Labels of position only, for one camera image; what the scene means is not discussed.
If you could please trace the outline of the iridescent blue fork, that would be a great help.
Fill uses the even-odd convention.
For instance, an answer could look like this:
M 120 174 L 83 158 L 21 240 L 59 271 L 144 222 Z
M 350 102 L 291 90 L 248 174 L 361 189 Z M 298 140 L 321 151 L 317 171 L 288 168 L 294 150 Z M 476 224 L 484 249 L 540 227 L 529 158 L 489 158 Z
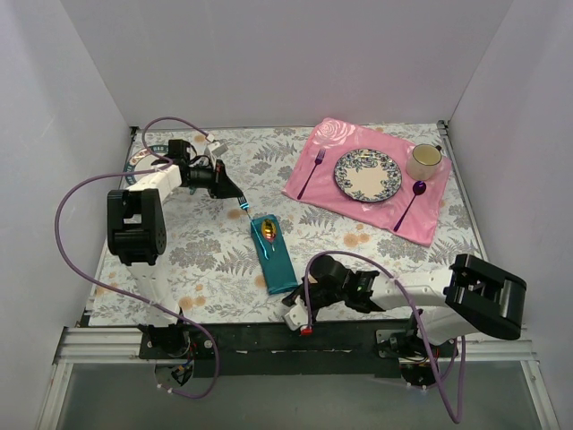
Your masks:
M 268 260 L 268 259 L 269 259 L 269 255 L 268 255 L 268 252 L 267 252 L 267 250 L 266 250 L 266 248 L 265 248 L 265 245 L 263 244 L 263 241 L 262 241 L 262 238 L 261 238 L 261 234 L 258 232 L 257 228 L 255 227 L 255 224 L 254 224 L 254 221 L 253 221 L 253 219 L 252 219 L 252 216 L 251 216 L 251 214 L 249 213 L 250 205 L 249 205 L 247 199 L 242 195 L 242 196 L 238 197 L 237 200 L 238 200 L 238 204 L 239 204 L 240 209 L 243 210 L 243 211 L 246 213 L 246 215 L 247 215 L 247 217 L 248 217 L 248 219 L 249 219 L 249 221 L 250 221 L 251 230 L 252 230 L 253 234 L 255 235 L 255 237 L 256 237 L 256 239 L 257 239 L 259 245 L 261 246 L 261 250 L 262 250 L 262 253 L 263 253 L 264 258 L 265 258 L 266 260 Z

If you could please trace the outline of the teal cloth napkin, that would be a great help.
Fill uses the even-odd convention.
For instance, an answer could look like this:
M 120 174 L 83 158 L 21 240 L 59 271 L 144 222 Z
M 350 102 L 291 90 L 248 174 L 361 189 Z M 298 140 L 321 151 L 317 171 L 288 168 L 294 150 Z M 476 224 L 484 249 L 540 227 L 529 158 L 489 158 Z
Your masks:
M 264 239 L 261 233 L 261 223 L 266 218 L 272 219 L 277 226 L 278 234 L 274 242 L 275 252 L 271 251 L 269 243 Z M 269 259 L 266 260 L 263 256 L 261 246 L 251 230 L 252 241 L 255 245 L 268 294 L 278 295 L 292 292 L 298 287 L 298 281 L 277 217 L 269 214 L 254 219 L 253 221 L 258 232 L 261 234 L 263 244 L 269 255 Z

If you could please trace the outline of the iridescent gold spoon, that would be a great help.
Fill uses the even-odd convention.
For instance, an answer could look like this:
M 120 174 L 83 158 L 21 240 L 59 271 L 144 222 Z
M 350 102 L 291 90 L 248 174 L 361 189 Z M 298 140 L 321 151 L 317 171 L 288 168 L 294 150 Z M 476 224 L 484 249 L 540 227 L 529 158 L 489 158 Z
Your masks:
M 264 239 L 269 243 L 271 251 L 275 252 L 274 242 L 276 240 L 278 231 L 277 226 L 272 219 L 266 218 L 262 221 L 261 233 Z

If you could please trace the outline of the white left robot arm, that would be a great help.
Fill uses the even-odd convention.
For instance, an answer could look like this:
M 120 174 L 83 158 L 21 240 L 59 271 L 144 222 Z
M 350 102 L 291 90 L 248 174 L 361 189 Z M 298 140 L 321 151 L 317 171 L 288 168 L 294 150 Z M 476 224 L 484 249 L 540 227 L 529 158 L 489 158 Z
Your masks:
M 149 173 L 141 173 L 134 184 L 107 195 L 108 249 L 134 277 L 136 294 L 151 302 L 140 329 L 153 348 L 172 358 L 187 354 L 191 338 L 176 318 L 180 306 L 162 262 L 167 248 L 163 203 L 178 187 L 205 189 L 213 199 L 243 197 L 220 159 L 226 151 L 227 146 L 218 141 L 208 142 L 199 154 L 188 141 L 170 140 L 167 153 L 151 163 Z

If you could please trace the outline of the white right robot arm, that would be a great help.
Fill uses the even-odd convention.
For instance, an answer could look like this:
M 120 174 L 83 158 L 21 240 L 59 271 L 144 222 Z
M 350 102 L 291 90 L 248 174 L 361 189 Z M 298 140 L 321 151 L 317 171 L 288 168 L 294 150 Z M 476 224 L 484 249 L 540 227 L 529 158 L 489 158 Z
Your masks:
M 389 351 L 421 357 L 474 333 L 519 339 L 525 298 L 523 279 L 471 254 L 457 255 L 447 269 L 397 277 L 382 269 L 353 271 L 321 254 L 282 302 L 288 308 L 287 326 L 301 333 L 311 331 L 322 308 L 336 303 L 361 314 L 408 308 L 408 328 L 383 344 Z

